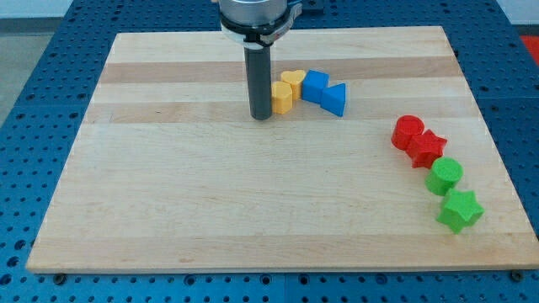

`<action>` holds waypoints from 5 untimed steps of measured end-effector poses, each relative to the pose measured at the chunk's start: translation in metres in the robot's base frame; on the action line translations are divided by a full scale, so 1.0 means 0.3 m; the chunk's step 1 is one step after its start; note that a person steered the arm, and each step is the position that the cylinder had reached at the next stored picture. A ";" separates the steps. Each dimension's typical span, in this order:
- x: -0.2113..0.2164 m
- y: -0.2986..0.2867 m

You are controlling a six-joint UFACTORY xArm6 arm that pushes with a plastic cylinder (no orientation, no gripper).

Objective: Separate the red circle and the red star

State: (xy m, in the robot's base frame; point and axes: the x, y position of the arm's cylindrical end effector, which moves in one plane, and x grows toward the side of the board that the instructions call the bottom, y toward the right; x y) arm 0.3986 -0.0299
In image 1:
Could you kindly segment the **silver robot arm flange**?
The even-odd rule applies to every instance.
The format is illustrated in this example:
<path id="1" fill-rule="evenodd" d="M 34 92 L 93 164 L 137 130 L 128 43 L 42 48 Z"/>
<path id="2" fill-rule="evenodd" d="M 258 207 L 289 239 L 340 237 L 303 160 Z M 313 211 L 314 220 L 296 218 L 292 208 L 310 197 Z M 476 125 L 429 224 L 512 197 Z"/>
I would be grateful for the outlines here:
<path id="1" fill-rule="evenodd" d="M 300 0 L 219 0 L 218 6 L 222 32 L 250 50 L 272 46 L 302 13 Z"/>

